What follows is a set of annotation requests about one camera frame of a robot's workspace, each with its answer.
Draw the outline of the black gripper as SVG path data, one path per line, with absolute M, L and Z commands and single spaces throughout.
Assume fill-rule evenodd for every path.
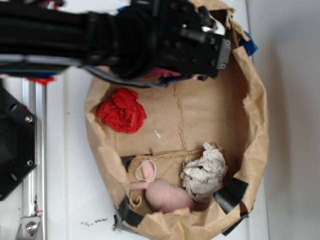
M 154 17 L 158 22 L 155 67 L 212 78 L 227 67 L 231 42 L 226 28 L 204 5 L 161 0 Z

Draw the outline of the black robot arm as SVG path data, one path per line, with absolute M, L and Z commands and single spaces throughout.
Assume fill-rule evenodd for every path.
M 0 3 L 0 71 L 47 78 L 77 66 L 138 85 L 153 68 L 216 77 L 231 51 L 225 27 L 187 0 L 133 0 L 116 15 L 45 8 L 43 0 Z

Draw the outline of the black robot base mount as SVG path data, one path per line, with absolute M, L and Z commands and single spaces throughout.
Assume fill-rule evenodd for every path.
M 0 81 L 0 200 L 4 201 L 36 167 L 37 117 Z

